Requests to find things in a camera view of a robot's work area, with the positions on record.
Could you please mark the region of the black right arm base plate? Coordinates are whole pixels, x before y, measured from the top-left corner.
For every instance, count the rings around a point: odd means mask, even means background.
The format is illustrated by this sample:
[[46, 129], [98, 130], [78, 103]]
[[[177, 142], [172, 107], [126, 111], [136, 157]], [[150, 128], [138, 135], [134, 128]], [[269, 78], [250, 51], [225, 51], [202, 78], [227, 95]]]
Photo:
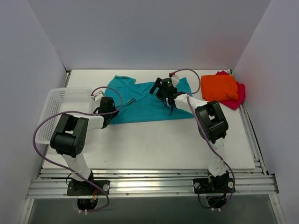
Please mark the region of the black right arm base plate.
[[211, 178], [195, 178], [193, 181], [193, 189], [196, 194], [225, 194], [235, 193], [233, 188], [233, 180], [215, 180]]

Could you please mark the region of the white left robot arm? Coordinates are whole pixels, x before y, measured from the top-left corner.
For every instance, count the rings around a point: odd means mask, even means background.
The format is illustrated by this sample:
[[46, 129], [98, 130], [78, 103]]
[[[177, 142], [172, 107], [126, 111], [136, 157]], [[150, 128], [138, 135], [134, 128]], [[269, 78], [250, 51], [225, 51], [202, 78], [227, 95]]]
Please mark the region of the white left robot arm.
[[112, 97], [102, 97], [96, 115], [74, 116], [62, 114], [50, 139], [55, 149], [72, 170], [72, 180], [78, 183], [78, 191], [88, 196], [94, 191], [92, 171], [83, 155], [86, 135], [89, 130], [106, 128], [118, 112]]

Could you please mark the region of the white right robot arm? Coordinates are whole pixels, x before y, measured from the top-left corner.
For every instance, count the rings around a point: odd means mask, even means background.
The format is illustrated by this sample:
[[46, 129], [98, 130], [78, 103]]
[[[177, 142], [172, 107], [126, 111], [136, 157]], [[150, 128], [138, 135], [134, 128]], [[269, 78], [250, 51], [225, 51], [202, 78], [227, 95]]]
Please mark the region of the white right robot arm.
[[179, 92], [176, 84], [177, 77], [157, 78], [149, 93], [154, 94], [171, 109], [183, 110], [194, 116], [201, 137], [212, 150], [208, 164], [208, 173], [212, 178], [207, 181], [207, 186], [210, 191], [217, 193], [224, 188], [221, 177], [228, 173], [224, 152], [228, 122], [217, 101], [207, 102], [191, 97], [185, 92]]

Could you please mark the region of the pink folded t shirt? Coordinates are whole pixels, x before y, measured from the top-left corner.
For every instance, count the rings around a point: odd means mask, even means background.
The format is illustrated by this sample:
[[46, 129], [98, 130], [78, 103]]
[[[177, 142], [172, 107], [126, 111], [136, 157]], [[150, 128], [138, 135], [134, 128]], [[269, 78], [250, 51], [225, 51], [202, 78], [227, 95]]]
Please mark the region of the pink folded t shirt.
[[[228, 73], [226, 73], [225, 71], [222, 72], [218, 72], [216, 73], [216, 75], [229, 75]], [[237, 87], [238, 87], [238, 99], [237, 100], [223, 100], [220, 101], [222, 104], [224, 104], [225, 106], [229, 107], [232, 110], [236, 110], [241, 104], [242, 102], [245, 100], [246, 94], [245, 94], [245, 85], [244, 84], [240, 84], [239, 82], [237, 82]]]

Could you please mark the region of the orange folded t shirt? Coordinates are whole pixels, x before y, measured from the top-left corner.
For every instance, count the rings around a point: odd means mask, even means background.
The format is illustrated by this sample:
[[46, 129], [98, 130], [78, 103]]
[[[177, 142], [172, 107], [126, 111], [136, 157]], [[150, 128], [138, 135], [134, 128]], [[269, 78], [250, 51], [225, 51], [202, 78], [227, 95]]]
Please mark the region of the orange folded t shirt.
[[230, 75], [206, 75], [201, 78], [201, 93], [206, 101], [237, 100], [238, 87]]

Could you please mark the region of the teal t shirt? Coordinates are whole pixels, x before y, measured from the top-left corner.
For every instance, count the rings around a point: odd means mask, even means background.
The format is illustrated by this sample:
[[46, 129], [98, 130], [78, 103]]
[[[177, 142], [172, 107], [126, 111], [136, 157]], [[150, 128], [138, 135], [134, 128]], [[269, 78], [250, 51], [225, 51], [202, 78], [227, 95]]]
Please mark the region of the teal t shirt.
[[131, 77], [114, 76], [108, 84], [112, 89], [105, 90], [105, 96], [112, 97], [115, 106], [120, 105], [122, 97], [122, 107], [118, 115], [112, 119], [112, 125], [162, 121], [172, 119], [189, 119], [193, 115], [183, 110], [175, 109], [171, 111], [165, 107], [163, 102], [154, 95], [149, 94], [149, 90], [154, 82], [137, 84]]

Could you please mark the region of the aluminium right side rail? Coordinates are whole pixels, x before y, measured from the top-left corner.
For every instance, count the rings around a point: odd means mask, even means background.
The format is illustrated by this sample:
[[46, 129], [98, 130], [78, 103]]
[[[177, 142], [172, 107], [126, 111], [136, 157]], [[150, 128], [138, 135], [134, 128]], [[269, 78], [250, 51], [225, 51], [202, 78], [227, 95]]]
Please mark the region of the aluminium right side rail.
[[256, 138], [256, 134], [254, 128], [252, 126], [252, 122], [250, 120], [247, 108], [244, 103], [241, 104], [239, 108], [240, 116], [242, 119], [243, 127], [246, 133], [246, 137], [249, 143], [250, 151], [255, 162], [256, 168], [259, 167], [261, 169], [261, 173], [263, 175], [268, 175], [268, 170], [263, 161], [262, 152], [259, 146], [259, 143]]

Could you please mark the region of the aluminium front rail frame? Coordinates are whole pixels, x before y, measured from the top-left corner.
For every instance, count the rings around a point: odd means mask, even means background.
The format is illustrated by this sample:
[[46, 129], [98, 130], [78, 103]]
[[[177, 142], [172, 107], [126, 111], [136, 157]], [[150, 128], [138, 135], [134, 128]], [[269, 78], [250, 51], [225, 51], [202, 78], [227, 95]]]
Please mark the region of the aluminium front rail frame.
[[[121, 170], [94, 169], [96, 180], [110, 181], [110, 198], [193, 196], [193, 180], [207, 177], [202, 169]], [[64, 169], [42, 169], [32, 180], [27, 199], [66, 198], [68, 172]], [[261, 168], [236, 171], [237, 195], [277, 194], [274, 175], [266, 175]]]

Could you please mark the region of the white plastic basket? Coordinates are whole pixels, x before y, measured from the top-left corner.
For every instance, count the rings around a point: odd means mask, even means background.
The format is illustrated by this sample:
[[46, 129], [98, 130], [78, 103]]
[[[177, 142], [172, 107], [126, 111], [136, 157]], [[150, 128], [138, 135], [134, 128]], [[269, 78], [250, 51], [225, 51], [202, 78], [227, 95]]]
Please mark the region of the white plastic basket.
[[[94, 106], [91, 93], [92, 89], [86, 87], [57, 88], [51, 90], [45, 100], [38, 123], [65, 111], [91, 113]], [[50, 143], [59, 118], [59, 116], [56, 116], [39, 128], [36, 134], [36, 143], [46, 145]]]

